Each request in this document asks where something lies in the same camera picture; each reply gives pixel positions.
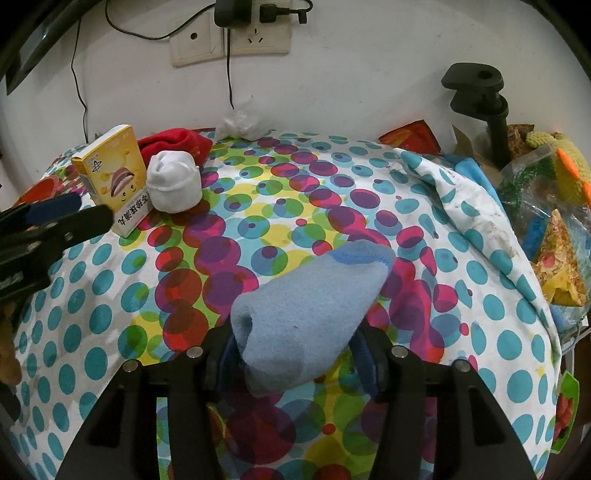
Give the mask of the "light blue sock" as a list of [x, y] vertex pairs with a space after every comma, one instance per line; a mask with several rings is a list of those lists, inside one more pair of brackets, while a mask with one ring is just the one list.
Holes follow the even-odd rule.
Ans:
[[374, 305], [394, 265], [389, 246], [346, 242], [239, 295], [230, 323], [249, 392], [284, 392], [325, 374]]

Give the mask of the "yellow cartoon box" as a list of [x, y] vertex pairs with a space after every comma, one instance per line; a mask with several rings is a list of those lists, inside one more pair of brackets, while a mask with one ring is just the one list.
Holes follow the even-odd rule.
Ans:
[[117, 125], [75, 153], [72, 164], [96, 205], [114, 215], [112, 230], [128, 237], [153, 206], [146, 167], [130, 125]]

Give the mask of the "colourful polka dot cloth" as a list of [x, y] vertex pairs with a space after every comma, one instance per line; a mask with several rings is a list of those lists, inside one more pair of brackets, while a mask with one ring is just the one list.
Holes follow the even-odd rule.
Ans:
[[530, 261], [480, 185], [399, 149], [283, 133], [215, 144], [197, 207], [69, 248], [27, 304], [11, 445], [53, 479], [121, 363], [172, 358], [235, 298], [349, 241], [394, 251], [370, 323], [427, 361], [467, 360], [537, 477], [554, 436], [560, 346]]

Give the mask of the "small white rolled sock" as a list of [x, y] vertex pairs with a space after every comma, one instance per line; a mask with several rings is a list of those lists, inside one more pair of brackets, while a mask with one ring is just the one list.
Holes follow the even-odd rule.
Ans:
[[187, 211], [202, 199], [200, 171], [190, 153], [164, 150], [148, 163], [146, 186], [153, 207], [164, 213]]

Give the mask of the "red snack packet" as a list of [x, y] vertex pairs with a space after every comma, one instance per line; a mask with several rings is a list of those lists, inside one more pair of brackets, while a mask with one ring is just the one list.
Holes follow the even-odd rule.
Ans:
[[379, 142], [417, 154], [439, 155], [441, 147], [424, 120], [417, 120], [383, 134]]

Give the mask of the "clear plastic bag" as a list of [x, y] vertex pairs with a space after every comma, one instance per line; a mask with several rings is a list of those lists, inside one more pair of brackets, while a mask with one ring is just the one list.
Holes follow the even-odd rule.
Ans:
[[585, 290], [590, 290], [590, 213], [586, 208], [564, 202], [558, 196], [554, 168], [555, 148], [543, 145], [517, 158], [501, 171], [496, 188], [520, 245], [536, 263], [544, 238], [550, 234], [553, 211], [564, 222], [568, 245], [573, 250], [577, 272]]

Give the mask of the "yellow crochet toy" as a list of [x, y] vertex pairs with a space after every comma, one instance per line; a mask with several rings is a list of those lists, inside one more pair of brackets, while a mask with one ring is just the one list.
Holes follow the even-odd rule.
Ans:
[[526, 143], [532, 149], [549, 145], [558, 194], [566, 203], [590, 207], [590, 166], [572, 140], [560, 132], [531, 131]]

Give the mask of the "black clamp stand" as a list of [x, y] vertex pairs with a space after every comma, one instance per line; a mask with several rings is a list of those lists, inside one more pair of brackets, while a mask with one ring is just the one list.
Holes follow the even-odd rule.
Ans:
[[451, 109], [461, 115], [487, 123], [492, 162], [502, 170], [511, 162], [507, 116], [509, 105], [501, 95], [504, 79], [501, 72], [480, 63], [455, 63], [441, 80], [442, 86], [455, 91]]

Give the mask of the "black power adapter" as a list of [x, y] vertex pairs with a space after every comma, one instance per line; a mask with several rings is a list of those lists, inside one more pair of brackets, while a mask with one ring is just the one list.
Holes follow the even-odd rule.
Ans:
[[225, 29], [249, 26], [252, 22], [252, 0], [216, 0], [214, 23]]

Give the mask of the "wall mounted dark monitor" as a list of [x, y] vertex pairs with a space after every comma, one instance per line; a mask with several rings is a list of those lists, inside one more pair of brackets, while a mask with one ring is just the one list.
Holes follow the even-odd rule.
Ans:
[[1, 2], [1, 79], [10, 95], [69, 29], [77, 1]]

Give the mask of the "white wall socket plate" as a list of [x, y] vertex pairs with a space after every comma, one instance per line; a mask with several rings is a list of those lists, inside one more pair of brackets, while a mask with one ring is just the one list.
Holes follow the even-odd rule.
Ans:
[[290, 45], [289, 19], [226, 30], [215, 25], [212, 13], [205, 13], [169, 39], [170, 63], [180, 68], [222, 59], [228, 48], [232, 56], [286, 55]]

